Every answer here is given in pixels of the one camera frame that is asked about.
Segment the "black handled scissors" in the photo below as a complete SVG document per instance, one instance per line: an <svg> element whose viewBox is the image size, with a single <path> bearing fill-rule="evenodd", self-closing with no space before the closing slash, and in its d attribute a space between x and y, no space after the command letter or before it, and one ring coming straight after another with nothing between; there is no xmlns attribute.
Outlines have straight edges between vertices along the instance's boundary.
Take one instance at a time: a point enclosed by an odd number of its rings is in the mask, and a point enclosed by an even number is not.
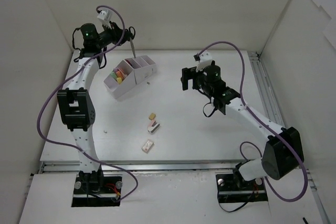
<svg viewBox="0 0 336 224"><path fill-rule="evenodd" d="M127 29L125 37L126 37L126 41L128 41L131 45L131 51L132 51L132 54L133 54L133 58L136 58L135 47L134 47L134 43L133 43L135 35L136 35L135 28L133 26L130 26Z"/></svg>

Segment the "tan eraser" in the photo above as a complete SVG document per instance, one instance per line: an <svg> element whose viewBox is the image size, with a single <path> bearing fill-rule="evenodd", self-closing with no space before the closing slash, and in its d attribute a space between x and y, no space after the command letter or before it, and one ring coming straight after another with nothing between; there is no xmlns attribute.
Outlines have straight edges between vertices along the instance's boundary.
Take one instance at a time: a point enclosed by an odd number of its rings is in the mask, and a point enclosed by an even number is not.
<svg viewBox="0 0 336 224"><path fill-rule="evenodd" d="M150 116L149 116L149 119L152 120L156 117L156 115L154 113L151 113Z"/></svg>

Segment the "pink white stapler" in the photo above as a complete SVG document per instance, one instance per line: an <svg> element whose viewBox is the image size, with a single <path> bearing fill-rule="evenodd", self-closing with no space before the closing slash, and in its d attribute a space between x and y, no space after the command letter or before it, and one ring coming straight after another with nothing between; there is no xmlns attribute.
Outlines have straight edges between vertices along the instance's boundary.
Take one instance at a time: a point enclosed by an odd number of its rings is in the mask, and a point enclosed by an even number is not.
<svg viewBox="0 0 336 224"><path fill-rule="evenodd" d="M153 134L160 127L160 123L156 120L152 120L147 128L148 132Z"/></svg>

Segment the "green highlighter marker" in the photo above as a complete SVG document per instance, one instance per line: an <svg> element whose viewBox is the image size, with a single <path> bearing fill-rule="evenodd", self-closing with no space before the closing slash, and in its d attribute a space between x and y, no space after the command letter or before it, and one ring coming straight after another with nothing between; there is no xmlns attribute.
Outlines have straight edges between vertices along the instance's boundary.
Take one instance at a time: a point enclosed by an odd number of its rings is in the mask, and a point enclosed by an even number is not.
<svg viewBox="0 0 336 224"><path fill-rule="evenodd" d="M115 74L114 72L111 72L110 75L111 75L114 79L117 78L117 76L116 76L116 74Z"/></svg>

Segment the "orange capped marker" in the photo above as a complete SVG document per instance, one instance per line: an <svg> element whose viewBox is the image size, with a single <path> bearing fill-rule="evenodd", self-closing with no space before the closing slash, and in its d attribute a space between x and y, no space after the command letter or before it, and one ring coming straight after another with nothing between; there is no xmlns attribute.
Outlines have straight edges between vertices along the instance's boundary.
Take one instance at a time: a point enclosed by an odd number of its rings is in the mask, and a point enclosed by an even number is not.
<svg viewBox="0 0 336 224"><path fill-rule="evenodd" d="M117 75L117 77L124 78L124 76L123 76L123 74L122 74L122 72L120 70L118 70L117 72L114 72L114 73Z"/></svg>

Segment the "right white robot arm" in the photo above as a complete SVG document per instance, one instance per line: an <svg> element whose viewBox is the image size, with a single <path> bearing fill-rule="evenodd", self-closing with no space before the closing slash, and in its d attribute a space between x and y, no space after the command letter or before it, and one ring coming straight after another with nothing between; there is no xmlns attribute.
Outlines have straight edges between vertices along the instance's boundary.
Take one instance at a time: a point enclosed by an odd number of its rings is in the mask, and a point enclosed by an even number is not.
<svg viewBox="0 0 336 224"><path fill-rule="evenodd" d="M183 68L181 83L182 89L187 90L191 80L194 90L213 100L215 111L244 126L264 147L261 158L243 163L233 173L233 184L245 188L257 177L283 178L304 161L299 131L294 127L284 128L244 105L241 94L227 86L220 75L221 69L214 63L202 70Z"/></svg>

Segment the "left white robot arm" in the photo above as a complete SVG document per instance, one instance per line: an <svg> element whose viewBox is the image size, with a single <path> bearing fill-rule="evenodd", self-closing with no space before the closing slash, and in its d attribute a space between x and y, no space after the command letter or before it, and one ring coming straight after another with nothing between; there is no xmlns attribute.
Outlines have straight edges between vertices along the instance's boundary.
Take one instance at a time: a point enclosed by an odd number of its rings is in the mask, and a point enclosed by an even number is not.
<svg viewBox="0 0 336 224"><path fill-rule="evenodd" d="M92 192L99 192L105 186L101 165L92 159L98 159L93 140L93 124L96 112L89 95L89 89L95 74L102 64L103 55L109 44L117 45L123 30L115 22L103 25L103 32L98 33L92 23L78 28L83 35L83 48L74 62L78 64L76 75L65 89L57 92L57 101L61 120L71 131L79 148L79 179L86 183Z"/></svg>

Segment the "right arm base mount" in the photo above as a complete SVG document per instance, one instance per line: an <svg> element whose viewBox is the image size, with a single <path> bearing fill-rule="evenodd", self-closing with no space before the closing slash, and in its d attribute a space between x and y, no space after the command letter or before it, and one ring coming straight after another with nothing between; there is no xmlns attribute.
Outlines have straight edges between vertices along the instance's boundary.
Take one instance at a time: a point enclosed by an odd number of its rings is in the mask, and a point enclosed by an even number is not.
<svg viewBox="0 0 336 224"><path fill-rule="evenodd" d="M221 204L268 201L264 180L238 179L235 174L216 174L217 200Z"/></svg>

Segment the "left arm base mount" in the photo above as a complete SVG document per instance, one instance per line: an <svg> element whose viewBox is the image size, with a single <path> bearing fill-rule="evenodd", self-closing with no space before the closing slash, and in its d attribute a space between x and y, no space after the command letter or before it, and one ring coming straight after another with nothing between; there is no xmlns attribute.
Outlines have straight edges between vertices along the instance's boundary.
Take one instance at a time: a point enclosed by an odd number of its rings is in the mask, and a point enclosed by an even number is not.
<svg viewBox="0 0 336 224"><path fill-rule="evenodd" d="M102 183L80 178L77 175L72 193L72 208L119 207L122 176L104 175Z"/></svg>

